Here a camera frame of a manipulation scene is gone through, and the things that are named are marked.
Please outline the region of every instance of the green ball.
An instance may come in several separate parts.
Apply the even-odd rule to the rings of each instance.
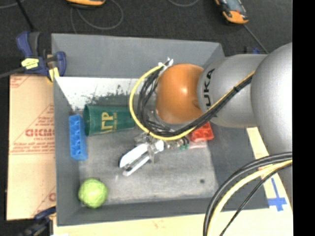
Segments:
[[[87,178],[79,188],[78,197],[87,207],[98,208],[106,200],[108,189],[94,177]]]

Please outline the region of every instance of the blue toy block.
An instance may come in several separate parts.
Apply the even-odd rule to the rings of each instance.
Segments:
[[[80,115],[69,116],[70,155],[78,161],[88,158],[84,122]]]

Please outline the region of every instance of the cardboard box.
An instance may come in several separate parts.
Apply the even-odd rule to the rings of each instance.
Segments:
[[[56,204],[53,84],[10,77],[7,220],[33,218]]]

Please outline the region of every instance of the gray tray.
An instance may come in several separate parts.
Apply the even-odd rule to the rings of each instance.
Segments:
[[[88,137],[88,159],[74,160],[69,152],[68,117],[82,113],[84,104],[95,97],[127,95],[135,82],[132,78],[167,57],[206,67],[224,55],[220,44],[201,41],[74,34],[53,34],[52,40],[53,52],[67,55],[66,74],[54,83],[58,225],[204,213],[218,186],[253,160],[245,129],[214,124],[212,141],[189,150],[162,152],[155,164],[129,177],[122,175],[118,160],[133,148],[133,138],[140,133],[137,128]],[[86,208],[77,198],[86,177],[97,177],[109,188],[100,208]],[[236,209],[251,188],[242,189],[225,209]],[[262,207],[267,202],[260,191],[247,208]]]

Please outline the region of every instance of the green can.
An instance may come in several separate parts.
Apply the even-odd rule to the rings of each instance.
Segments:
[[[85,134],[103,134],[134,128],[135,122],[127,106],[85,105]]]

